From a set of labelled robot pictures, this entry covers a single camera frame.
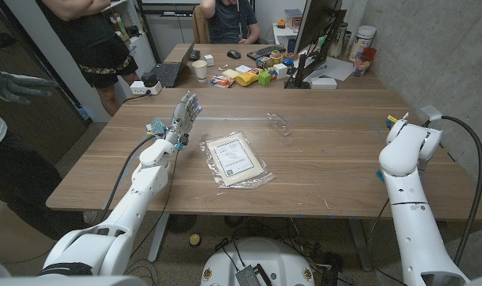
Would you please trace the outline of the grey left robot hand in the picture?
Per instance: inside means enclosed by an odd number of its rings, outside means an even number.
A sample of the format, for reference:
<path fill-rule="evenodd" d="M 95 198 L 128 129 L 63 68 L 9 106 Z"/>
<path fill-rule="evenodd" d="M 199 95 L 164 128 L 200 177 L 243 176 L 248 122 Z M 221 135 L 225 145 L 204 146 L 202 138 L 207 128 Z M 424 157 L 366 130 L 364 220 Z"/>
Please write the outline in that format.
<path fill-rule="evenodd" d="M 175 147 L 187 145 L 189 132 L 202 107 L 198 104 L 196 94 L 189 91 L 181 98 L 175 106 L 171 123 L 165 131 L 164 139 L 171 142 Z"/>

